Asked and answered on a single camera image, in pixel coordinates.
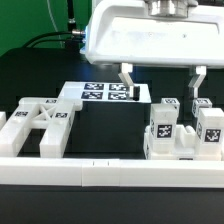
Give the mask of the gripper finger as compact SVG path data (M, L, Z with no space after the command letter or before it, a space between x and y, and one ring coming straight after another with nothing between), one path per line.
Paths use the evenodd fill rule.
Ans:
M135 86L130 76L133 71L133 65L129 63L121 64L121 71L119 72L119 78L126 87L126 95L129 100L138 100L140 97L140 87Z
M197 99L198 98L198 89L202 84L204 78L207 74L206 66L192 66L189 70L189 75L191 76L191 80L188 84L189 87L189 98Z

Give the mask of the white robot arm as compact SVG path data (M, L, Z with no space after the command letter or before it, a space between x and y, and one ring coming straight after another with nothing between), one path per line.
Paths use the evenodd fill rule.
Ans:
M198 0L102 0L86 28L92 64L119 64L131 85L135 65L188 67L191 97L208 68L224 68L224 7Z

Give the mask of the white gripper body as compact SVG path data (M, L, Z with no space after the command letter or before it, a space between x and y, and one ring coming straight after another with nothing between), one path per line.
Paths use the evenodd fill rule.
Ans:
M224 67L224 7L198 5L185 18L145 0L102 0L86 33L92 64Z

